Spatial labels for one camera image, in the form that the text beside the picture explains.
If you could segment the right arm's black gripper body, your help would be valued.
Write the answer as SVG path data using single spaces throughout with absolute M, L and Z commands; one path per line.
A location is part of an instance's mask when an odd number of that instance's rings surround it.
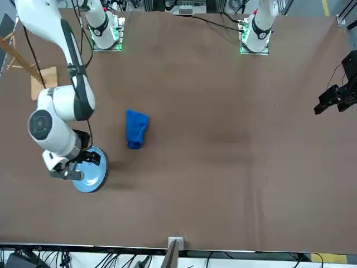
M 77 137 L 80 140 L 81 151 L 86 151 L 86 150 L 90 149 L 92 146 L 92 143 L 93 143 L 92 136 L 85 131 L 76 130 L 76 129 L 73 129 L 73 131 L 75 132 L 75 134 L 77 135 Z

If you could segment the left arm's black gripper body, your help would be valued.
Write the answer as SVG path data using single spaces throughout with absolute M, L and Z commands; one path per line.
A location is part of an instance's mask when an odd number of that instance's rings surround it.
M 356 92 L 356 55 L 357 51 L 352 50 L 341 62 L 348 80 L 346 88 L 351 92 Z

